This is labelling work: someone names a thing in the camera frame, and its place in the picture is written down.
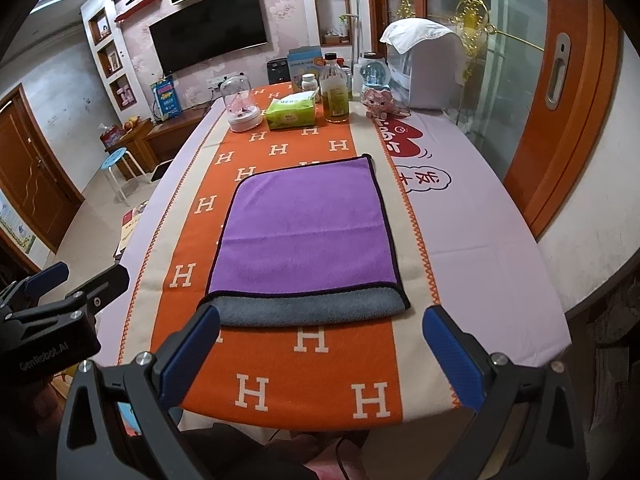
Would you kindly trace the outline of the purple and grey towel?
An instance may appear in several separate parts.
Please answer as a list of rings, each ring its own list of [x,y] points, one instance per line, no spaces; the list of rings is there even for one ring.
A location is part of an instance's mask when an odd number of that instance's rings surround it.
[[[409,310],[372,157],[241,182],[201,303],[223,326],[242,328],[368,322]]]

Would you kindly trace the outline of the brown wooden door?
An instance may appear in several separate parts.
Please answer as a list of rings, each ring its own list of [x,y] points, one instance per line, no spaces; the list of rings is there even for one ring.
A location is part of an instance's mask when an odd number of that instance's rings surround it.
[[[51,252],[57,252],[82,196],[53,154],[19,84],[1,99],[1,191]]]

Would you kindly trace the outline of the red gift box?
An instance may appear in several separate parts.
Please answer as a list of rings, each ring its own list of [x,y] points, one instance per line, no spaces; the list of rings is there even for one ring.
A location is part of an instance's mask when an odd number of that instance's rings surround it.
[[[125,131],[122,130],[118,125],[107,127],[104,124],[99,124],[100,140],[104,145],[104,148],[110,148],[114,144],[120,141],[120,139],[125,135]]]

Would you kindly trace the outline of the wooden tv cabinet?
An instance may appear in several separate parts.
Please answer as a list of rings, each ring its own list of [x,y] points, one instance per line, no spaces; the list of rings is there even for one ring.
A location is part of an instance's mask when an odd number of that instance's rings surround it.
[[[181,115],[154,125],[151,119],[140,122],[113,146],[106,148],[113,153],[126,148],[147,174],[152,174],[161,162],[173,159],[203,120],[208,111],[206,104],[194,106]]]

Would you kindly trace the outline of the blue standing sign board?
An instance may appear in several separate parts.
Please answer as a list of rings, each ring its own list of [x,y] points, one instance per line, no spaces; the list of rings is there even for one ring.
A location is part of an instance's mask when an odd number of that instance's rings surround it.
[[[153,113],[159,122],[166,122],[182,114],[173,76],[153,82],[150,88],[154,99]]]

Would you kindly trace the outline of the glass dome on white base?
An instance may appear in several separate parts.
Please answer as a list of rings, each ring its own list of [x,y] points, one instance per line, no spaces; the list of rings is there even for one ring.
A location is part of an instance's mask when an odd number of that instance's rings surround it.
[[[229,128],[241,133],[262,123],[262,110],[257,105],[250,80],[242,73],[226,78],[219,86],[224,100]]]

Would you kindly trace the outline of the green tissue pack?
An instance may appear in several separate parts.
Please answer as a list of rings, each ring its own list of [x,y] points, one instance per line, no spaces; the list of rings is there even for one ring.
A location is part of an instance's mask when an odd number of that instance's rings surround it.
[[[282,99],[273,99],[264,116],[270,130],[313,126],[316,122],[316,92],[297,92]]]

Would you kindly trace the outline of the small black speaker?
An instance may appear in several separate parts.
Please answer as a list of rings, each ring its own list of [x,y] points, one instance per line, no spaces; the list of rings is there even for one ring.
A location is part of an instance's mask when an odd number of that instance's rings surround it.
[[[274,58],[267,62],[267,77],[270,84],[280,84],[291,80],[287,58]]]

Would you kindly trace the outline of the small white pill bottle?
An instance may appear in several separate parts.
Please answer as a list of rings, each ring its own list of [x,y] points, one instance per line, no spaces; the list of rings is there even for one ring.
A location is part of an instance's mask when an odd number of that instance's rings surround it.
[[[319,90],[319,84],[316,76],[314,76],[313,73],[303,74],[302,81],[300,82],[300,88],[305,92],[317,93]]]

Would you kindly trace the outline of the black flat screen television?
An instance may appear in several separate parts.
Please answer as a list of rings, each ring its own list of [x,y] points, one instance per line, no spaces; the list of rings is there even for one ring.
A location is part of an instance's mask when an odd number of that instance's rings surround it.
[[[262,0],[202,0],[150,26],[164,75],[268,42]]]

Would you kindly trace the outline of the blue and white carton box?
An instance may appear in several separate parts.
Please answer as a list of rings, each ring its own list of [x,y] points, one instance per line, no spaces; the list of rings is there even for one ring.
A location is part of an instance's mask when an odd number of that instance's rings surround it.
[[[305,74],[313,74],[319,79],[324,65],[322,50],[319,46],[307,46],[288,51],[288,72],[295,92],[302,90],[302,80]]]

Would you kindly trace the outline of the glass bottle with yellow liquid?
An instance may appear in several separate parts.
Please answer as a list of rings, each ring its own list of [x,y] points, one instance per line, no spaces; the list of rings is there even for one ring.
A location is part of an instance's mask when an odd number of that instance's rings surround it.
[[[349,118],[349,98],[347,78],[337,63],[336,53],[324,56],[324,66],[320,75],[323,116],[327,122],[341,124]]]

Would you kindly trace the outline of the pink plush toy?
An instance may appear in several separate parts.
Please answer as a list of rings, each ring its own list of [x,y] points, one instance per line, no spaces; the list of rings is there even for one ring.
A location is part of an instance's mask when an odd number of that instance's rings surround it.
[[[366,108],[367,118],[377,119],[381,122],[391,117],[405,118],[411,115],[408,108],[398,104],[390,89],[364,88],[360,100]]]

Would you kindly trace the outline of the snow globe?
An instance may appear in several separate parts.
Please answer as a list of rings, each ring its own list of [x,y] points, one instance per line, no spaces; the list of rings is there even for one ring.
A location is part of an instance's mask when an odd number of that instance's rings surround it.
[[[364,52],[360,58],[359,72],[363,89],[387,89],[390,83],[390,70],[386,59],[376,52]]]

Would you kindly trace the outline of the white appliance with cloth cover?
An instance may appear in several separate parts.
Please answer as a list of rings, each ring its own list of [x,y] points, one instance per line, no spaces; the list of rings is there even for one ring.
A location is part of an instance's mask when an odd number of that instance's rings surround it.
[[[383,32],[390,88],[409,110],[446,110],[459,103],[466,56],[460,37],[426,18],[403,18]]]

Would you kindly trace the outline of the orange sliding door frame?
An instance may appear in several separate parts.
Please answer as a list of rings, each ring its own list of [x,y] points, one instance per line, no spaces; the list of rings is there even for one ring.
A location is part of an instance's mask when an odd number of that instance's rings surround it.
[[[622,28],[604,0],[548,0],[533,104],[503,180],[534,237],[550,226],[596,147],[621,48]]]

